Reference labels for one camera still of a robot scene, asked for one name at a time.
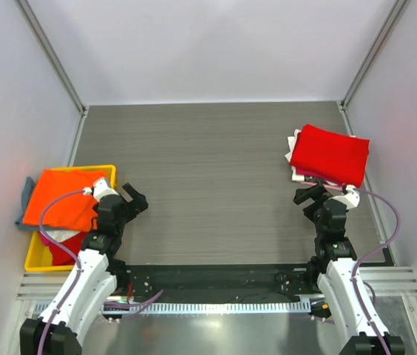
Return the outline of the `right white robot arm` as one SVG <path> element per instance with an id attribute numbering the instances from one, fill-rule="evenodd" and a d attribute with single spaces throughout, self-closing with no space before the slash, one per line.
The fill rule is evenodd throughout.
<path id="1" fill-rule="evenodd" d="M 347 213 L 359 205 L 360 191 L 343 186 L 339 195 L 332 195 L 321 183 L 296 190 L 296 205 L 311 202 L 303 213 L 316 231 L 315 255 L 307 264 L 304 284 L 324 295 L 329 312 L 323 320 L 336 326 L 341 354 L 404 354 L 403 340 L 382 322 L 362 279 L 359 267 L 364 259 L 357 257 L 345 235 Z"/>

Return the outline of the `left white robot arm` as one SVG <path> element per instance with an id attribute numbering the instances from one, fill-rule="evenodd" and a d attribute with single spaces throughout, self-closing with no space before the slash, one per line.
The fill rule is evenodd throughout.
<path id="1" fill-rule="evenodd" d="M 75 264 L 61 289 L 37 319 L 26 319 L 19 331 L 21 354 L 81 354 L 85 336 L 106 299 L 129 286 L 126 264 L 115 259 L 125 225 L 148 209 L 146 196 L 130 183 L 125 200 L 101 178 L 76 192 L 90 196 L 96 217 L 78 253 L 51 239 Z"/>

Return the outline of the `orange t shirt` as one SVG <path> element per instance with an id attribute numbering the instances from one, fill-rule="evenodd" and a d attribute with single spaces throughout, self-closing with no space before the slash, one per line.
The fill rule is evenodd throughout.
<path id="1" fill-rule="evenodd" d="M 105 170 L 58 171 L 46 169 L 41 173 L 24 212 L 23 223 L 53 229 L 89 231 L 96 216 L 96 204 L 91 195 L 81 191 L 92 187 L 100 178 L 111 178 Z"/>

